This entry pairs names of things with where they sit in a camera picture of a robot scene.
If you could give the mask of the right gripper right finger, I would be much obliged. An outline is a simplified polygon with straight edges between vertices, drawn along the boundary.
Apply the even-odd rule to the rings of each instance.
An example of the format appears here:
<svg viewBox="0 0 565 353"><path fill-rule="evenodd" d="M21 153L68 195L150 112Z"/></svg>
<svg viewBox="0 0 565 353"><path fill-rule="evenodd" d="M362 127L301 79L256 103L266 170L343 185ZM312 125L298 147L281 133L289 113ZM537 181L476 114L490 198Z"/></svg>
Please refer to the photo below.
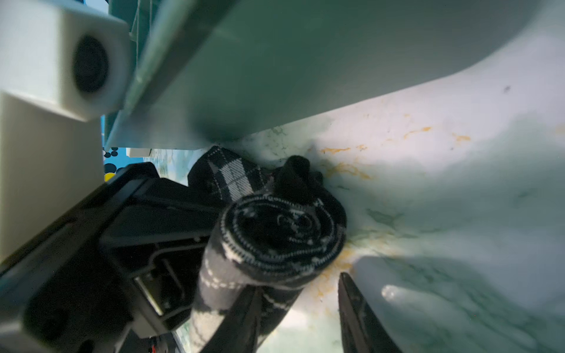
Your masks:
<svg viewBox="0 0 565 353"><path fill-rule="evenodd" d="M401 353L368 305L353 278L342 272L338 281L341 341L345 353Z"/></svg>

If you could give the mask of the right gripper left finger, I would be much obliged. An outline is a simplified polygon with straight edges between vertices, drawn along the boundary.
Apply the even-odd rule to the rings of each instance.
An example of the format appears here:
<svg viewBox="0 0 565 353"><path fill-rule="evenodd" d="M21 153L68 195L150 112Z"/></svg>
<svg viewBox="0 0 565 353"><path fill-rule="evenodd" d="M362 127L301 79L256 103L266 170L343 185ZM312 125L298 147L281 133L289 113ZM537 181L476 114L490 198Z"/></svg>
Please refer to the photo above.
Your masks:
<svg viewBox="0 0 565 353"><path fill-rule="evenodd" d="M263 291L245 288L201 353L254 353L257 351Z"/></svg>

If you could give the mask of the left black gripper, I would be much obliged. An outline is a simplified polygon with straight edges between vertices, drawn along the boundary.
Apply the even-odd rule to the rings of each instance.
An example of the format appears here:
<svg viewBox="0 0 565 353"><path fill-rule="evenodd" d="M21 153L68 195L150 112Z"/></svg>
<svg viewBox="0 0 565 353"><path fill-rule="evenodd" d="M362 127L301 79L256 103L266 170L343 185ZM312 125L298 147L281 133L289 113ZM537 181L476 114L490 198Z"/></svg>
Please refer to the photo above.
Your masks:
<svg viewBox="0 0 565 353"><path fill-rule="evenodd" d="M126 167L1 264L1 350L118 352L175 330L224 205Z"/></svg>

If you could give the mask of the black grey argyle sock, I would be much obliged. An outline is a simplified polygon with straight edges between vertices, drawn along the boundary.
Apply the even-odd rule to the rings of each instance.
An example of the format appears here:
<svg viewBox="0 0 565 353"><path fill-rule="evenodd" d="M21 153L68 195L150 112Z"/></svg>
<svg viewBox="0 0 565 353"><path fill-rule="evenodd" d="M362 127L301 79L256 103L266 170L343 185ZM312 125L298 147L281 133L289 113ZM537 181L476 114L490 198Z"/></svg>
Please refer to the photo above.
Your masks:
<svg viewBox="0 0 565 353"><path fill-rule="evenodd" d="M191 350L204 349L248 287L263 291L258 339L264 341L340 255L345 210L322 174L297 155L266 169L215 146L195 162L188 184L225 205L202 258L189 320Z"/></svg>

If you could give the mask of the green compartment tray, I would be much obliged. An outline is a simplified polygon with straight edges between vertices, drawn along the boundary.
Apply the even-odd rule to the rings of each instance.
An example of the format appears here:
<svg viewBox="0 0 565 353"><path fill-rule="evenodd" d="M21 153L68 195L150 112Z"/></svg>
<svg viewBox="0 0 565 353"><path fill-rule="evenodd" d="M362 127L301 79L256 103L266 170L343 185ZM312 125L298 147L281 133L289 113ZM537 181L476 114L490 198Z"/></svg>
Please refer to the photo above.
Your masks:
<svg viewBox="0 0 565 353"><path fill-rule="evenodd" d="M112 1L132 79L108 147L199 149L469 68L540 1Z"/></svg>

